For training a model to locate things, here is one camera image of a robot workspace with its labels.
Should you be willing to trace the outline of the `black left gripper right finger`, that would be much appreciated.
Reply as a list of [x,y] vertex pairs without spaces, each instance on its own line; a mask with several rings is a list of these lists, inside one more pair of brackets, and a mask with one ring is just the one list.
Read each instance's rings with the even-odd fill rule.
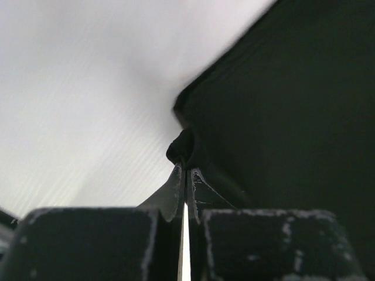
[[232,214],[237,210],[204,178],[198,168],[187,171],[187,210],[190,225],[201,225],[217,214]]

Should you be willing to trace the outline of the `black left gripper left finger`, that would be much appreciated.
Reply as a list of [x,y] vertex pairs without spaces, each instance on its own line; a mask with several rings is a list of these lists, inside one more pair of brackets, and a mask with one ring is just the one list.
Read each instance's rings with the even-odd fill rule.
[[157,208],[166,222],[181,220],[185,204],[185,172],[180,163],[173,168],[167,181],[138,208]]

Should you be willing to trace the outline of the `black t-shirt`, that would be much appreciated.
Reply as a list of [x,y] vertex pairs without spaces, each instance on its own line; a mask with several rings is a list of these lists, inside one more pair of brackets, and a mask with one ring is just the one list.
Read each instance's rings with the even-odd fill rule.
[[173,109],[172,163],[237,208],[336,214],[374,278],[373,1],[277,1]]

